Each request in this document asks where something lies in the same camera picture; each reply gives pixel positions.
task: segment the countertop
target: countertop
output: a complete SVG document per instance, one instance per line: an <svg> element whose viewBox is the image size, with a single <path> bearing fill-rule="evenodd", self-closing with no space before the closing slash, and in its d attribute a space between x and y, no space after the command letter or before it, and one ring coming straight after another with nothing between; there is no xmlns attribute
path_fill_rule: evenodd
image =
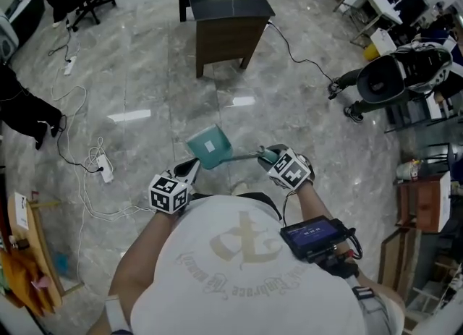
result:
<svg viewBox="0 0 463 335"><path fill-rule="evenodd" d="M196 21L275 16L267 0L190 0L190 6Z"/></svg>

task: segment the display screen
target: display screen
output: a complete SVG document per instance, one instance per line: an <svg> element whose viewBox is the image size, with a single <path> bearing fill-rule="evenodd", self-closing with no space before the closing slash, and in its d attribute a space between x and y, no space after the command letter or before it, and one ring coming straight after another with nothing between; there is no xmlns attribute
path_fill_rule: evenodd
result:
<svg viewBox="0 0 463 335"><path fill-rule="evenodd" d="M335 229L328 221L316 221L307 226L300 227L288 232L291 240L298 247L312 244L321 239L325 239L332 234L337 233Z"/></svg>

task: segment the handheld device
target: handheld device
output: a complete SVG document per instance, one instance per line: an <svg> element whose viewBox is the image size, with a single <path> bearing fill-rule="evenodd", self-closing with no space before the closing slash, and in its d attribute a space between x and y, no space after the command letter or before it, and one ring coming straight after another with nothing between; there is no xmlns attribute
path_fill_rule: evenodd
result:
<svg viewBox="0 0 463 335"><path fill-rule="evenodd" d="M296 258L316 263L325 271L344 279L358 276L357 264L348 263L346 259L361 259L362 248L355 237L355 229L346 228L340 220L319 216L284 227L280 235ZM353 242L357 253L349 250L344 254L336 254L337 244L347 239Z"/></svg>

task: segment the cable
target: cable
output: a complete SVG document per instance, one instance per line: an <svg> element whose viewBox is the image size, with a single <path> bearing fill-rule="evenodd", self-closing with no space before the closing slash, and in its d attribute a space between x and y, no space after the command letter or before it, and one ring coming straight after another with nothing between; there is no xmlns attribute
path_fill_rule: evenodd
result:
<svg viewBox="0 0 463 335"><path fill-rule="evenodd" d="M353 229L354 232L352 233L352 236L349 237L350 242L354 245L354 248L357 252L354 251L354 255L352 256L354 259L359 260L363 258L363 249L362 245L360 245L360 242L358 238L355 237L355 229Z"/></svg>
<svg viewBox="0 0 463 335"><path fill-rule="evenodd" d="M284 203L283 203L283 223L284 223L285 227L288 226L286 224L286 203L288 202L289 196L293 196L293 195L296 195L296 191L288 192L288 195L286 195L286 197L284 198Z"/></svg>
<svg viewBox="0 0 463 335"><path fill-rule="evenodd" d="M51 49L50 51L48 51L48 55L53 56L53 54L55 52L60 51L63 48L65 48L66 53L64 54L64 60L65 60L65 62L71 62L71 60L67 58L67 53L69 52L69 42L71 41L71 30L68 27L66 28L66 30L67 30L67 34L68 34L67 42L65 44L63 44L62 46L58 47L57 49Z"/></svg>
<svg viewBox="0 0 463 335"><path fill-rule="evenodd" d="M325 75L325 77L327 77L329 79L330 82L333 82L333 80L327 75L325 74L325 72L321 69L320 65L317 64L316 62L312 61L312 60L309 60L309 59L303 59L303 60L300 60L300 61L297 61L293 56L292 56L292 53L291 53L291 47L289 45L289 42L288 40L284 37L283 33L271 22L271 21L267 21L267 24L273 26L273 28L279 33L279 35L284 39L284 41L286 42L286 46L288 47L288 52L289 52L289 57L291 57L291 60L294 61L296 64L301 64L303 62L310 62L311 64L314 64L319 70L320 72Z"/></svg>
<svg viewBox="0 0 463 335"><path fill-rule="evenodd" d="M56 147L58 148L58 154L63 158L64 161L66 161L68 164L71 164L71 165L75 165L75 166L81 166L83 169L85 169L85 171L87 173L98 173L99 171L103 171L103 167L99 167L98 169L96 170L89 170L88 168L86 168L84 165L82 165L81 163L74 163L72 161L69 161L67 160L62 154L61 154L61 150L59 149L59 140L61 139L61 136L63 135L63 132L66 130L66 126L67 126L67 116L66 115L63 115L62 117L64 117L64 128L59 128L59 136L58 136L58 140L56 141Z"/></svg>
<svg viewBox="0 0 463 335"><path fill-rule="evenodd" d="M102 221L109 221L109 222L116 221L117 219L122 218L124 216L131 216L132 214L135 214L138 211L150 211L152 213L155 213L155 211L153 209L150 209L150 208L141 208L140 206L137 206L137 205L129 205L124 209L114 211L112 213L101 213L100 211L96 211L93 208L92 203L90 201L90 197L87 194L87 184L86 184L87 174L88 173L95 173L94 171L84 171L84 174L83 174L83 196L82 196L82 185L81 185L81 182L80 182L79 174L77 173L77 169L78 169L77 166L80 165L82 168L87 169L88 166L96 165L97 164L96 163L97 157L99 157L102 153L106 156L106 152L105 152L105 150L103 148L103 138L98 137L98 146L92 147L92 148L89 149L88 156L83 161L83 164L77 163L76 160L74 159L74 156L71 153L69 131L72 128L72 124L74 123L74 119L75 119L77 113L84 106L84 103L87 100L87 90L84 87L82 87L81 85L76 85L76 86L73 87L73 89L71 89L69 92L65 93L63 96L55 98L54 94L53 94L54 83L56 82L56 79L58 77L58 72L61 71L61 70L62 70L62 68L59 68L56 71L54 82L50 87L51 99L53 101L55 101L55 102L60 101L64 97L68 96L76 88L82 89L84 91L84 94L85 94L84 99L82 100L82 103L79 105L77 110L72 114L72 118L71 118L71 121L69 123L69 126L67 127L67 125L66 125L64 127L64 129L62 129L62 131L61 131L61 134L62 134L65 131L65 128L67 127L67 131L66 131L67 154L68 154L68 157L72 160L72 161L69 161L69 163L74 165L74 174L75 174L75 176L77 178L77 184L78 184L78 188L79 188L79 191L78 191L79 199L80 199L80 201L82 201L82 204L83 204L82 223L81 223L80 229L79 229L79 247L77 249L77 277L80 279L80 250L81 250L81 247L82 247L82 230L83 230L84 225L85 225L85 211L87 211L93 218L100 219ZM108 159L108 163L109 163L109 165L111 167L111 170L113 171L114 167L113 167L113 165L112 165L112 163L110 162L109 159ZM125 211L127 211L127 210L129 210L131 208L135 208L135 210L130 212L130 213L125 213Z"/></svg>
<svg viewBox="0 0 463 335"><path fill-rule="evenodd" d="M17 82L17 84L20 85L20 91L19 91L18 93L16 93L13 97L11 97L11 98L5 98L4 100L0 100L0 102L14 100L14 99L15 99L17 96L19 96L21 93L24 93L25 96L30 95L29 90L27 90L26 88L24 88L24 87L22 86L22 84L19 82L19 80L16 80L16 82Z"/></svg>

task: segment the paper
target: paper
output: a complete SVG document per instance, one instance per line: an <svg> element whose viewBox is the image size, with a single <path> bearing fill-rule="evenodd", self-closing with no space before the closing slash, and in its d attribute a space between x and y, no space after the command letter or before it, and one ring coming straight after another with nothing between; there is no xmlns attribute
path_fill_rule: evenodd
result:
<svg viewBox="0 0 463 335"><path fill-rule="evenodd" d="M27 223L26 197L15 192L14 206L16 209L16 224L22 228L29 229L29 224Z"/></svg>
<svg viewBox="0 0 463 335"><path fill-rule="evenodd" d="M204 146L208 149L210 153L216 149L211 141L206 142Z"/></svg>

